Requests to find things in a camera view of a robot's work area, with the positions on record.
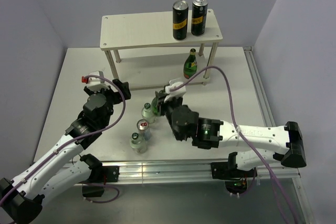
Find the green glass bottle front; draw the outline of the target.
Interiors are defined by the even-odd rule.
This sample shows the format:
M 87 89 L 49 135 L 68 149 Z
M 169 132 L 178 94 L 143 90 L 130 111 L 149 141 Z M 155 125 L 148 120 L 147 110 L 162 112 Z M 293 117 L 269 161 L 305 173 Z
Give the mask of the green glass bottle front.
M 163 116 L 162 105 L 164 104 L 164 98 L 155 97 L 151 102 L 152 112 L 155 116 Z

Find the green glass bottle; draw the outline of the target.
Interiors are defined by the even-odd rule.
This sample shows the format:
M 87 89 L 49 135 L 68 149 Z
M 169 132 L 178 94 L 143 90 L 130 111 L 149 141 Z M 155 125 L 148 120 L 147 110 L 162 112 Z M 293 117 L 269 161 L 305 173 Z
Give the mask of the green glass bottle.
M 186 79 L 190 79 L 197 73 L 196 49 L 192 48 L 188 58 L 184 62 L 183 75 Z
M 163 116 L 162 105 L 164 104 L 164 98 L 155 97 L 151 102 L 152 112 L 155 116 Z

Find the green glass bottle back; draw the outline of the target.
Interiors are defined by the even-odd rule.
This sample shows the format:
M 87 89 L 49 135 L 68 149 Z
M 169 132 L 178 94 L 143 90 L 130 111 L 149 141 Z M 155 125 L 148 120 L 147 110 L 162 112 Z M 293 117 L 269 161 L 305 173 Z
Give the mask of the green glass bottle back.
M 188 58 L 184 62 L 183 75 L 186 79 L 190 79 L 197 73 L 196 49 L 192 48 Z

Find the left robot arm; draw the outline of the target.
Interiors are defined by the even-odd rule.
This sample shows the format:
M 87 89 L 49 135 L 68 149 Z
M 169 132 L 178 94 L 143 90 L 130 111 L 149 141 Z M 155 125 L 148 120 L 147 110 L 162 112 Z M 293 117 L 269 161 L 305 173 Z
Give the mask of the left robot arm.
M 13 179 L 1 179 L 1 207 L 14 223 L 31 223 L 52 198 L 77 183 L 100 183 L 107 174 L 93 155 L 83 155 L 113 127 L 113 107 L 131 98 L 129 84 L 90 75 L 82 77 L 88 100 L 60 140 L 37 162 Z

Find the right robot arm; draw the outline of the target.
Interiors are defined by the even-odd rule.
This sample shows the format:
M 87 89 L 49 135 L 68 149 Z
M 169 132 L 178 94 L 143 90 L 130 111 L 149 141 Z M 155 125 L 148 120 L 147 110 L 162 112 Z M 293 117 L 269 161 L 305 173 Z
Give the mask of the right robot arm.
M 163 90 L 155 93 L 154 101 L 158 115 L 166 117 L 178 141 L 191 139 L 193 146 L 204 150 L 249 147 L 250 151 L 229 154 L 226 170 L 234 177 L 257 166 L 275 162 L 289 168 L 307 165 L 303 137 L 297 122 L 261 127 L 202 118 L 198 112 L 183 104 L 181 94 L 171 95 Z

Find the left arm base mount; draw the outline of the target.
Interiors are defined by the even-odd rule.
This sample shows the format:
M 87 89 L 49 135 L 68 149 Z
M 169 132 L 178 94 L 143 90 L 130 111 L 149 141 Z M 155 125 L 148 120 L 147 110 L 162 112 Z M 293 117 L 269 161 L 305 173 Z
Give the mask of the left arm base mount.
M 119 179 L 120 167 L 118 165 L 103 166 L 103 163 L 92 154 L 80 155 L 79 164 L 86 164 L 89 168 L 89 177 L 82 184 L 84 201 L 92 204 L 107 204 L 115 201 L 120 196 L 120 190 L 109 183 L 116 183 Z M 109 200 L 94 200 L 101 197 L 105 189 L 113 189 L 116 195 Z

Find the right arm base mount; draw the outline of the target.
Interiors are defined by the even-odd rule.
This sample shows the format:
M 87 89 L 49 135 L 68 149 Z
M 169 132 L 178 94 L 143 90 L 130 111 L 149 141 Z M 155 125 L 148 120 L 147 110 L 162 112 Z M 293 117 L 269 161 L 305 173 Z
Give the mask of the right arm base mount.
M 225 162 L 211 162 L 212 179 L 223 180 L 229 197 L 240 199 L 253 186 L 257 177 L 257 168 L 240 170 L 237 164 L 237 152 L 230 153 Z

